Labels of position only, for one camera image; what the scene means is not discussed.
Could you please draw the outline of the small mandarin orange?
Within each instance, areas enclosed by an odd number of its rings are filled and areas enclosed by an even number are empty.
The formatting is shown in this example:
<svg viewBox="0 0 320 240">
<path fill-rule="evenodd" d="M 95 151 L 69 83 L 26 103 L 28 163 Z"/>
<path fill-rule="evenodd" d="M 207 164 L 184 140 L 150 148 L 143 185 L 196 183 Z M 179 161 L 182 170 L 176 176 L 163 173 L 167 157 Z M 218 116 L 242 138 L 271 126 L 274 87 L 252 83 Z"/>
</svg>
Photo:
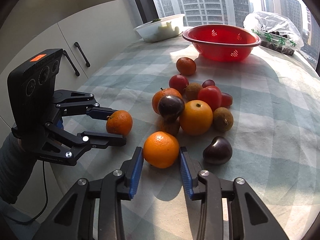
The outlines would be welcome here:
<svg viewBox="0 0 320 240">
<path fill-rule="evenodd" d="M 132 116 L 125 110 L 118 110 L 107 117 L 106 130 L 108 133 L 127 136 L 132 126 Z"/>
</svg>

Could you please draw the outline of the dark purple plum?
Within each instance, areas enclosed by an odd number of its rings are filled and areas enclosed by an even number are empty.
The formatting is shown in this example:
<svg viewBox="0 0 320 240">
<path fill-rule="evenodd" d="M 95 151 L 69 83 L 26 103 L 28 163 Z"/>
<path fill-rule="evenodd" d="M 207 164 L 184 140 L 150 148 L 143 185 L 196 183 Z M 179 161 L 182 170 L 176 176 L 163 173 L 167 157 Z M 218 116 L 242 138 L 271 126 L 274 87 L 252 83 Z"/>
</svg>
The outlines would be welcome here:
<svg viewBox="0 0 320 240">
<path fill-rule="evenodd" d="M 203 159 L 205 162 L 213 165 L 223 165 L 227 163 L 233 155 L 233 149 L 229 141 L 221 136 L 217 136 L 212 140 L 203 151 Z"/>
</svg>

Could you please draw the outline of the brown longan fruit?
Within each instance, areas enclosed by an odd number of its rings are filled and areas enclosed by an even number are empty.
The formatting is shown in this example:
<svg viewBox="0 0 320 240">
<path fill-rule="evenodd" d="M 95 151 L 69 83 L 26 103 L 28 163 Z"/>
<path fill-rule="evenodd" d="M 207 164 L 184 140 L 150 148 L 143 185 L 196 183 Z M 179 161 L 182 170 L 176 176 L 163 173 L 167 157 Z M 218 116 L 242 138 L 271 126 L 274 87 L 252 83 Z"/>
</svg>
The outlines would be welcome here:
<svg viewBox="0 0 320 240">
<path fill-rule="evenodd" d="M 219 107 L 213 112 L 213 126 L 220 132 L 227 132 L 233 126 L 234 119 L 225 107 Z"/>
</svg>

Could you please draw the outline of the small red tomato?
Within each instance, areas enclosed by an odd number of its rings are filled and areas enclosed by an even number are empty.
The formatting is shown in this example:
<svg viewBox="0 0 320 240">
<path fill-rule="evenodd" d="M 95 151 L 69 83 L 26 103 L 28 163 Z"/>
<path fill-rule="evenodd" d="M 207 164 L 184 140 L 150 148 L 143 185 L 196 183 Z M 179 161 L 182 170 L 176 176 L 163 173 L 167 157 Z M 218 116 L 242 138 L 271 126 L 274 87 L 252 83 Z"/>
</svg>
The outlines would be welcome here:
<svg viewBox="0 0 320 240">
<path fill-rule="evenodd" d="M 188 79 L 181 74 L 174 75 L 169 80 L 169 87 L 179 91 L 181 95 L 185 93 L 185 89 L 187 88 L 188 85 L 189 85 Z"/>
</svg>

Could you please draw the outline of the large yellow orange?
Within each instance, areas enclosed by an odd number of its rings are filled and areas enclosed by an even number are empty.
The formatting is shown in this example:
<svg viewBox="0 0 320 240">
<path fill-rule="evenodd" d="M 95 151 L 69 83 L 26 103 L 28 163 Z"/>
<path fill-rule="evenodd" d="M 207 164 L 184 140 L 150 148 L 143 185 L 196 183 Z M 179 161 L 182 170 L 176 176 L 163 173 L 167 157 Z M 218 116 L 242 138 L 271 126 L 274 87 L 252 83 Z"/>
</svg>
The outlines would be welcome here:
<svg viewBox="0 0 320 240">
<path fill-rule="evenodd" d="M 203 135 L 212 125 L 212 109 L 204 101 L 189 101 L 185 104 L 184 111 L 179 116 L 179 122 L 181 129 L 187 135 Z"/>
</svg>

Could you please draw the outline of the brown longan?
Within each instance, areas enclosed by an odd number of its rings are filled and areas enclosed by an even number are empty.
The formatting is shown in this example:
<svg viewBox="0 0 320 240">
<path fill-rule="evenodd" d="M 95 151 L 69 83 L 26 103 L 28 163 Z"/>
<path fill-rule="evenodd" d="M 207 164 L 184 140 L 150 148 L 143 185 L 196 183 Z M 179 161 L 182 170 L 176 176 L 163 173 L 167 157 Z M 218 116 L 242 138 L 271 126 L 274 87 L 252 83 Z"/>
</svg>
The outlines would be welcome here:
<svg viewBox="0 0 320 240">
<path fill-rule="evenodd" d="M 185 96 L 188 101 L 197 100 L 198 93 L 202 88 L 202 85 L 199 83 L 190 83 L 185 89 Z"/>
</svg>

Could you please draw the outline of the white cabinet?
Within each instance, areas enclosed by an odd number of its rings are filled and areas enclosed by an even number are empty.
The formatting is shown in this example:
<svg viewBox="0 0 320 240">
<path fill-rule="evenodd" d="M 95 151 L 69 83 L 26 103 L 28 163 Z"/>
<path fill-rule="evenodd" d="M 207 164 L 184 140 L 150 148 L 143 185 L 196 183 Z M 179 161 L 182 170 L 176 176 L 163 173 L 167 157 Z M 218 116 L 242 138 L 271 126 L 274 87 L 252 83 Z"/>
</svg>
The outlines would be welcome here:
<svg viewBox="0 0 320 240">
<path fill-rule="evenodd" d="M 13 69 L 46 49 L 61 48 L 67 55 L 60 61 L 55 88 L 77 90 L 136 40 L 137 35 L 122 0 L 77 12 L 37 35 L 1 72 L 1 141 L 14 124 L 7 89 L 7 77 Z"/>
</svg>

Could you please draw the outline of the checkered tablecloth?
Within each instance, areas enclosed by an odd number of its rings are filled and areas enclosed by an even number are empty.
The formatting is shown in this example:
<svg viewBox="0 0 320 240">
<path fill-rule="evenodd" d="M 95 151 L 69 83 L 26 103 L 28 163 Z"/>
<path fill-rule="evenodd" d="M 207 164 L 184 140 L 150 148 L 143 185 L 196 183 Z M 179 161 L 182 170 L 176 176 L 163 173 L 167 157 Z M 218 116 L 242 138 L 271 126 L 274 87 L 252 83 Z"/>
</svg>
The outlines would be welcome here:
<svg viewBox="0 0 320 240">
<path fill-rule="evenodd" d="M 300 55 L 288 57 L 255 47 L 245 61 L 221 63 L 199 56 L 182 37 L 137 41 L 79 88 L 104 107 L 123 109 L 133 128 L 123 147 L 90 150 L 75 167 L 53 165 L 65 194 L 79 178 L 101 179 L 131 159 L 137 146 L 157 131 L 152 97 L 177 74 L 176 61 L 197 65 L 189 82 L 212 79 L 233 97 L 232 129 L 177 138 L 190 156 L 219 178 L 244 178 L 276 217 L 289 239 L 301 239 L 319 213 L 319 76 Z M 228 163 L 203 162 L 202 152 L 218 135 L 233 148 Z M 122 205 L 126 239 L 196 239 L 200 203 L 184 195 L 179 165 L 158 169 L 144 162 L 134 199 Z"/>
</svg>

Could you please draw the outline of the white plastic bowl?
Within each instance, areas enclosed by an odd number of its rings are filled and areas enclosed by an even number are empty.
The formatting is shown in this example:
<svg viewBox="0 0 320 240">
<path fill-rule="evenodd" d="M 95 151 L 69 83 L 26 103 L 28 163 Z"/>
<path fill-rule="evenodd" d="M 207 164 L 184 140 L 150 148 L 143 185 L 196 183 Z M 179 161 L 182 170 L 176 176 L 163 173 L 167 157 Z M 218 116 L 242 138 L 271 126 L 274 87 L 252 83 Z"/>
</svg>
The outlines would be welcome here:
<svg viewBox="0 0 320 240">
<path fill-rule="evenodd" d="M 144 23 L 134 29 L 144 42 L 154 43 L 176 37 L 184 32 L 185 14 L 158 18 L 157 21 Z"/>
</svg>

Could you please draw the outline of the red grape right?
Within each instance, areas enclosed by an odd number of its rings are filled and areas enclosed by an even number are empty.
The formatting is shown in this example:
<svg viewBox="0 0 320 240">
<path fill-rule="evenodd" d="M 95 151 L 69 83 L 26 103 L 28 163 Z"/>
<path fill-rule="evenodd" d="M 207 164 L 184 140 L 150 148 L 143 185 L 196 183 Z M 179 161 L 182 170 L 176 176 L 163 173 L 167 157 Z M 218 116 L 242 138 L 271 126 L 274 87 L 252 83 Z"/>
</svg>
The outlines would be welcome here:
<svg viewBox="0 0 320 240">
<path fill-rule="evenodd" d="M 228 93 L 221 93 L 222 95 L 222 101 L 221 101 L 221 107 L 230 107 L 233 104 L 233 97 Z"/>
</svg>

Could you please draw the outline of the red plastic colander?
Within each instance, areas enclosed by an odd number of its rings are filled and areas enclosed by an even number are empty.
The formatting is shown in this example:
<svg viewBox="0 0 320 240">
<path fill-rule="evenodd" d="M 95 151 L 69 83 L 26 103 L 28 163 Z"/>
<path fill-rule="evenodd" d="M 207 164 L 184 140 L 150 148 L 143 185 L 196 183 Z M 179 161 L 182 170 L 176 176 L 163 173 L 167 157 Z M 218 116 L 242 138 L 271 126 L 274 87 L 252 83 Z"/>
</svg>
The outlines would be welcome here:
<svg viewBox="0 0 320 240">
<path fill-rule="evenodd" d="M 255 33 L 226 24 L 192 27 L 184 31 L 182 37 L 191 42 L 200 55 L 217 62 L 240 62 L 261 44 Z"/>
</svg>

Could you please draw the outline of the plastic bag of cherries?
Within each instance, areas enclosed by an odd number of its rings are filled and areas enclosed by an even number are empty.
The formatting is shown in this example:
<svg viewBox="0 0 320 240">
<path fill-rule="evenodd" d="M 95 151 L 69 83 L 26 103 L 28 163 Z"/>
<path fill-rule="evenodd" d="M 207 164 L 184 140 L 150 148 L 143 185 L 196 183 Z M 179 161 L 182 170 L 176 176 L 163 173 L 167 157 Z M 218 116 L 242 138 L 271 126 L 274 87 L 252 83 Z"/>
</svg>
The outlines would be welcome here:
<svg viewBox="0 0 320 240">
<path fill-rule="evenodd" d="M 280 14 L 254 11 L 244 19 L 244 28 L 261 39 L 261 46 L 292 56 L 304 47 L 303 39 L 294 23 Z"/>
</svg>

